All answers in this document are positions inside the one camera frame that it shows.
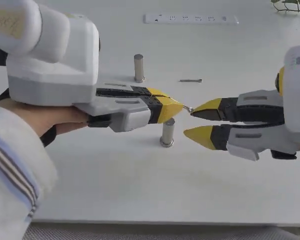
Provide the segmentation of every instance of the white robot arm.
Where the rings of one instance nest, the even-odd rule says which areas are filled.
[[[33,0],[0,0],[0,59],[7,55],[13,100],[75,106],[90,115],[90,127],[114,132],[163,123],[183,109],[154,88],[98,82],[99,50],[98,30],[86,17]]]
[[[300,150],[300,46],[292,47],[279,71],[276,90],[217,98],[194,109],[197,118],[245,123],[187,129],[184,134],[211,150],[256,161],[270,150],[275,159],[296,159]]]

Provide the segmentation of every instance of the power strip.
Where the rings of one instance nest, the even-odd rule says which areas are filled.
[[[196,15],[196,14],[156,14],[144,15],[145,24],[230,24],[237,25],[236,16],[226,15]]]

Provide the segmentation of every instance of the white table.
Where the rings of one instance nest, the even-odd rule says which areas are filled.
[[[289,47],[300,45],[300,14],[275,13],[270,0],[40,0],[85,14],[101,36],[100,79],[133,81],[144,55],[147,80],[197,107],[218,97],[274,89]],[[143,24],[146,13],[236,15],[235,26]],[[6,85],[0,68],[0,91]],[[180,79],[203,83],[180,83]],[[211,122],[182,112],[175,145],[159,144],[162,125],[128,133],[83,129],[48,151],[59,171],[36,221],[92,223],[275,224],[300,226],[300,153],[252,162],[207,150],[183,130]]]

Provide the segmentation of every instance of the black strap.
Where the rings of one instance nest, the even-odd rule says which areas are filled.
[[[9,94],[9,88],[5,90],[3,93],[0,94],[0,101],[4,99],[9,99],[10,94]],[[43,134],[40,139],[44,145],[44,147],[48,146],[51,144],[57,137],[57,127],[54,125],[51,127],[45,134]]]

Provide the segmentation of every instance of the sleeve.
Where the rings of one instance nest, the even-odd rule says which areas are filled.
[[[56,168],[34,130],[0,107],[0,239],[22,240],[56,180]]]

